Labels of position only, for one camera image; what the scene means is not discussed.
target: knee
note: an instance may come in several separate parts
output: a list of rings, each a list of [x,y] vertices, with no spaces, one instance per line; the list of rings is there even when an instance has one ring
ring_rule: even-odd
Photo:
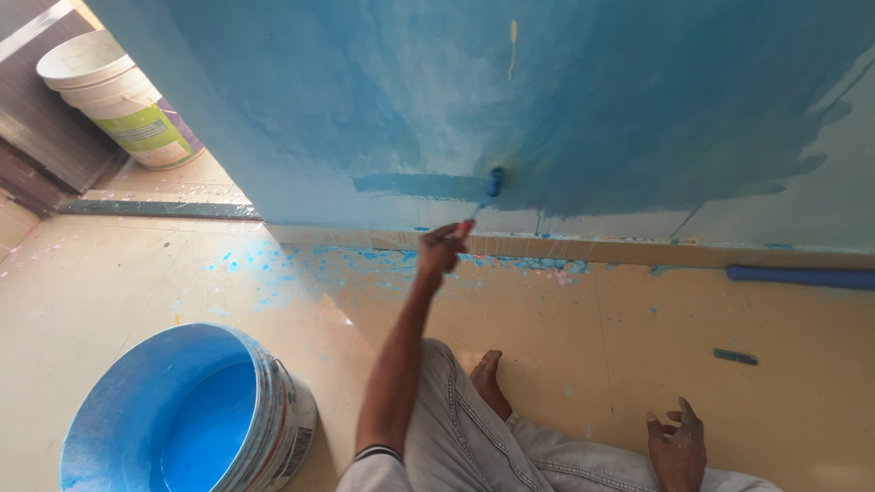
[[[455,363],[455,356],[452,350],[440,340],[434,338],[423,338],[422,341],[422,364],[423,372],[428,372],[429,369],[444,368],[448,363]]]

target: blue wall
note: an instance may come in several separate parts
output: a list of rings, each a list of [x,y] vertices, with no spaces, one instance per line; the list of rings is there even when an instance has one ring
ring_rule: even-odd
[[[851,0],[89,5],[274,223],[455,220],[501,164],[493,205],[524,212],[491,230],[670,232],[821,166],[803,150],[852,111],[822,99],[875,45],[875,3]]]

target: green paint bucket label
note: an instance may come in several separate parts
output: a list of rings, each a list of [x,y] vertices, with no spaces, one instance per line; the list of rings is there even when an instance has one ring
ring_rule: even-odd
[[[178,120],[177,124],[168,116]],[[185,162],[203,148],[203,144],[191,134],[163,98],[127,116],[92,121],[150,169],[169,169]]]

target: striped sleeve cuff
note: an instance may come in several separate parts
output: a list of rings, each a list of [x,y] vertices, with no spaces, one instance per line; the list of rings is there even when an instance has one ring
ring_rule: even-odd
[[[400,461],[402,465],[404,464],[404,460],[401,458],[401,455],[398,454],[396,450],[382,444],[372,444],[362,449],[361,451],[359,451],[358,454],[355,455],[355,458],[353,458],[353,463],[355,463],[356,461],[364,460],[368,456],[373,456],[375,454],[388,454],[389,456]]]

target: sleeve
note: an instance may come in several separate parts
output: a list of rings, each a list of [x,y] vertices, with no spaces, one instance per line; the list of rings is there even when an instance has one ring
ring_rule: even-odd
[[[355,455],[340,477],[337,492],[413,492],[401,455],[373,445]]]

